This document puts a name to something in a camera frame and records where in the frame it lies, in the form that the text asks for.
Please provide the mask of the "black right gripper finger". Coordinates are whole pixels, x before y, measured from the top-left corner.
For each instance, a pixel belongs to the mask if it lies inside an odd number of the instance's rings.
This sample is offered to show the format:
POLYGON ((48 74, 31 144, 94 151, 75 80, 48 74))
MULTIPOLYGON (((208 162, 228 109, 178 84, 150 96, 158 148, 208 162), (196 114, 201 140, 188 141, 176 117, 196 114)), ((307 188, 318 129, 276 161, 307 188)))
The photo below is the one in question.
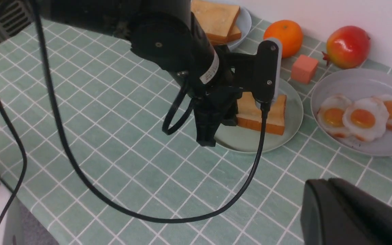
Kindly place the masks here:
POLYGON ((341 178, 305 182, 305 245, 392 245, 392 207, 341 178))

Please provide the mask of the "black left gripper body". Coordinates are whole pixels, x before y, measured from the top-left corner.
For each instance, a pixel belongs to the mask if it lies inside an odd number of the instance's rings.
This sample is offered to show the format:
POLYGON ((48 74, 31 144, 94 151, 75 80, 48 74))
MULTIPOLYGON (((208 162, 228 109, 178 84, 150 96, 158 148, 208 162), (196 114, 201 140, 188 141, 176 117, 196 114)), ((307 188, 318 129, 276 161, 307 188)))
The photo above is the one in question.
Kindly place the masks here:
POLYGON ((219 126, 237 125, 237 99, 240 90, 233 87, 234 72, 227 61, 227 45, 215 46, 212 53, 190 73, 189 96, 192 98, 196 125, 196 142, 215 146, 219 126))

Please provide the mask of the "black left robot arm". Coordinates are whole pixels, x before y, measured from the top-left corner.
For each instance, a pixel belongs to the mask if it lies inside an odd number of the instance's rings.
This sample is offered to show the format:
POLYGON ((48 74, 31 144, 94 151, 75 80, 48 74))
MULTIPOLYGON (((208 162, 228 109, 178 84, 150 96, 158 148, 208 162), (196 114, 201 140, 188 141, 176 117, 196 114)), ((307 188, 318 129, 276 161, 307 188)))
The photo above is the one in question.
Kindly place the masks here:
POLYGON ((162 131, 171 135, 194 113, 196 142, 215 146, 219 126, 236 126, 241 96, 233 71, 243 54, 213 46, 189 0, 39 0, 46 20, 131 43, 131 51, 168 72, 180 90, 162 131))

